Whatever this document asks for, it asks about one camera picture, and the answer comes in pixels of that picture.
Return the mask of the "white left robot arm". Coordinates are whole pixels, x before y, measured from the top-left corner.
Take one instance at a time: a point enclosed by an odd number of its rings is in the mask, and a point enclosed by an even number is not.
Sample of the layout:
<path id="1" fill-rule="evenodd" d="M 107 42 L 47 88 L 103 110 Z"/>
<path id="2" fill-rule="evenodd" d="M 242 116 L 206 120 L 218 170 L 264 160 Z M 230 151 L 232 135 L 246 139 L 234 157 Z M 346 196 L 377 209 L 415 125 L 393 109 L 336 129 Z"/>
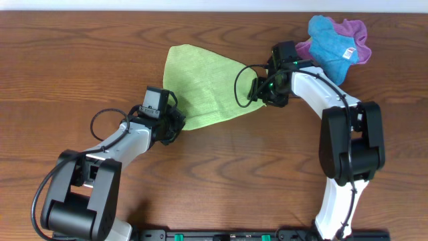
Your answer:
<path id="1" fill-rule="evenodd" d="M 123 116 L 118 130 L 95 147 L 62 152 L 44 177 L 31 204 L 31 224 L 44 240 L 132 239 L 132 226 L 116 217 L 122 170 L 155 142 L 174 142 L 185 116 L 176 105 L 136 105 Z"/>

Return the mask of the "green cloth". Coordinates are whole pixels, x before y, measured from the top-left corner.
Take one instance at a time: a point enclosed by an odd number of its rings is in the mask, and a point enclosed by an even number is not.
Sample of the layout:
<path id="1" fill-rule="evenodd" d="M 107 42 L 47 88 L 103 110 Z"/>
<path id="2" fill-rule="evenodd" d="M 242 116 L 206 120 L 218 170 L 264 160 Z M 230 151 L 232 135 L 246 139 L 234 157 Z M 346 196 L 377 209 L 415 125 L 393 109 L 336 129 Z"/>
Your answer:
<path id="1" fill-rule="evenodd" d="M 265 106 L 248 107 L 247 95 L 257 74 L 251 68 L 215 52 L 183 44 L 169 49 L 163 88 L 175 93 L 186 116 L 185 131 L 231 120 Z"/>

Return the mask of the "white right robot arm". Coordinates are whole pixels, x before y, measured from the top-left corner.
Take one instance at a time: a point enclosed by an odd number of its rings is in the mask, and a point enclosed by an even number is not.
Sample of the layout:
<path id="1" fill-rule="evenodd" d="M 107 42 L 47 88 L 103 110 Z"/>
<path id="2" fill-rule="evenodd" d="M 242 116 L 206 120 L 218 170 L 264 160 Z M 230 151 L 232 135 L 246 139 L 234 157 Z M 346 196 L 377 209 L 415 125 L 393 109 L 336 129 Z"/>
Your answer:
<path id="1" fill-rule="evenodd" d="M 354 240 L 351 223 L 364 189 L 385 164 L 380 106 L 347 95 L 312 60 L 270 60 L 255 78 L 249 102 L 284 107 L 290 95 L 320 117 L 318 156 L 326 188 L 307 240 Z"/>

